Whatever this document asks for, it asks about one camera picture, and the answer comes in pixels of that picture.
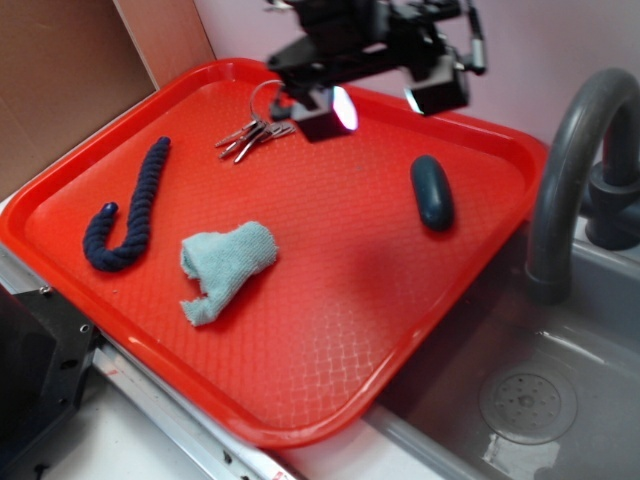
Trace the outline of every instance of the plastic tray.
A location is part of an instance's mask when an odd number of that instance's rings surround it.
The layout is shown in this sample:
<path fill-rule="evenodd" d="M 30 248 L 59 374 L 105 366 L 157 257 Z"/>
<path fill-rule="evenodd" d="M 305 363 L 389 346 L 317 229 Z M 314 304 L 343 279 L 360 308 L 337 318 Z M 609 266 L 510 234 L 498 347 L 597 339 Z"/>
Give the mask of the plastic tray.
<path fill-rule="evenodd" d="M 350 88 L 356 134 L 265 144 L 242 163 L 214 144 L 249 119 L 273 78 L 243 59 L 195 69 L 152 95 L 23 188 L 0 238 L 31 268 L 230 431 L 261 447 L 320 440 L 360 416 L 529 212 L 546 149 L 519 132 L 456 114 L 423 118 L 405 102 Z M 266 115 L 275 90 L 256 99 Z M 82 254 L 90 218 L 120 204 L 122 242 L 144 154 L 172 139 L 148 251 L 117 274 Z M 420 222 L 410 165 L 435 156 L 454 226 Z M 279 246 L 210 325 L 180 300 L 199 295 L 181 241 L 257 220 Z"/>

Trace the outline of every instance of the sink faucet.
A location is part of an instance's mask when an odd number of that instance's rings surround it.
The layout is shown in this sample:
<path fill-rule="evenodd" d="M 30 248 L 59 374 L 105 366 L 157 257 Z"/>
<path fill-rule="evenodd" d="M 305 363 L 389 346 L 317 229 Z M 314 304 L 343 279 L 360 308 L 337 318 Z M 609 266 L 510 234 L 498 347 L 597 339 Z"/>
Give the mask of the sink faucet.
<path fill-rule="evenodd" d="M 602 162 L 592 166 L 600 144 Z M 589 218 L 593 244 L 623 250 L 640 243 L 639 152 L 637 80 L 617 68 L 596 73 L 567 110 L 542 177 L 525 268 L 534 300 L 552 304 L 569 296 L 579 212 Z"/>

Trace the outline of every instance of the light blue towel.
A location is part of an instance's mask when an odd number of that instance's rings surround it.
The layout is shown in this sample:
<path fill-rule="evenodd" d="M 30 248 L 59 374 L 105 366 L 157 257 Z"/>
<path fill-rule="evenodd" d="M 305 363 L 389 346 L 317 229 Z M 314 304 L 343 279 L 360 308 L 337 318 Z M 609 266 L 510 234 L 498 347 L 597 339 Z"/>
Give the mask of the light blue towel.
<path fill-rule="evenodd" d="M 229 233 L 197 233 L 182 241 L 180 264 L 187 276 L 200 281 L 203 297 L 180 302 L 196 327 L 214 321 L 251 275 L 276 260 L 271 232 L 248 222 Z"/>

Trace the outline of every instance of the sink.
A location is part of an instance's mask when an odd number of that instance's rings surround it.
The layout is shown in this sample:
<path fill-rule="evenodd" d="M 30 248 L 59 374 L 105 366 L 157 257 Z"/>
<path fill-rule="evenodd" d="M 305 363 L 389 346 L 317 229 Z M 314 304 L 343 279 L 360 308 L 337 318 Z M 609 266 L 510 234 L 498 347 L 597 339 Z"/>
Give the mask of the sink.
<path fill-rule="evenodd" d="M 570 299 L 536 305 L 526 230 L 378 403 L 487 478 L 638 478 L 640 264 L 576 240 Z"/>

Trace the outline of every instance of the sink drain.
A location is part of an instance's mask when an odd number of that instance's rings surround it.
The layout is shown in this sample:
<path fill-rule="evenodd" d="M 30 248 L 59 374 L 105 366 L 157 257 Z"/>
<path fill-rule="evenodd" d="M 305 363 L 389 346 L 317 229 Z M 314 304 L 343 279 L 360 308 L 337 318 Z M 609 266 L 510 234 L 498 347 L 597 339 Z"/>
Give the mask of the sink drain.
<path fill-rule="evenodd" d="M 576 416 L 571 384 L 546 365 L 525 362 L 491 375 L 480 391 L 487 424 L 516 443 L 537 445 L 565 433 Z"/>

